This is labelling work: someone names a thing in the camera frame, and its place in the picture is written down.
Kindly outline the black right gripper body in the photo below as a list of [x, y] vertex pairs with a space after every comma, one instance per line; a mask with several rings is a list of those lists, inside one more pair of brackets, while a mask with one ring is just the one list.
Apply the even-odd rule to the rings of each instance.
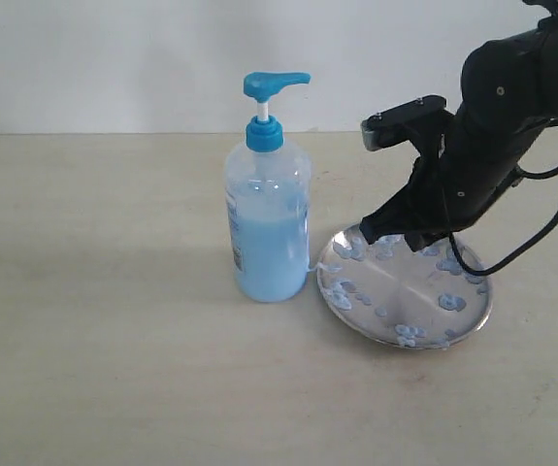
[[462, 105], [444, 133], [444, 150], [426, 178], [410, 184], [407, 238], [442, 238], [474, 225], [521, 179], [518, 162], [541, 135], [530, 117], [516, 130], [495, 133]]

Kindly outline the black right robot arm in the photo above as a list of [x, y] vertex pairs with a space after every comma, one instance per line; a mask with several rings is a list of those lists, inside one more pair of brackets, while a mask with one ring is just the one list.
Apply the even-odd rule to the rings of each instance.
[[538, 26], [475, 49], [465, 60], [456, 113], [426, 95], [361, 123], [369, 151], [411, 143], [406, 184], [359, 229], [369, 244], [402, 235], [422, 250], [473, 226], [517, 180], [518, 162], [558, 120], [558, 1], [542, 1]]

